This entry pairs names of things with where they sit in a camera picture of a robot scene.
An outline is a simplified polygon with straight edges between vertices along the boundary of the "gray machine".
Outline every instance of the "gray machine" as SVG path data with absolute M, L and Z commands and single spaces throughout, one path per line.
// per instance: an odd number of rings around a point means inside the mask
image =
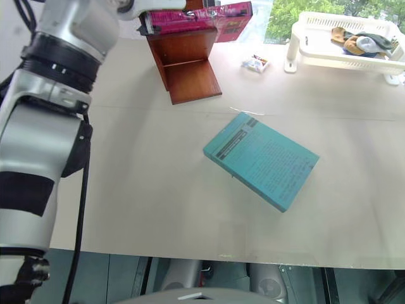
M 28 303 L 35 288 L 49 278 L 44 255 L 56 218 L 58 184 L 61 177 L 83 168 L 84 175 L 88 171 L 89 93 L 118 38 L 118 18 L 129 20 L 145 10 L 184 6 L 185 0 L 46 0 L 39 26 L 31 29 L 32 39 L 22 51 L 22 63 L 6 81 L 4 98 L 1 88 L 2 304 Z M 256 294 L 219 289 L 174 289 L 155 297 L 177 303 L 193 295 L 223 297 L 216 303 L 236 298 L 233 303 L 271 303 Z M 127 303 L 155 303 L 148 300 L 152 297 Z

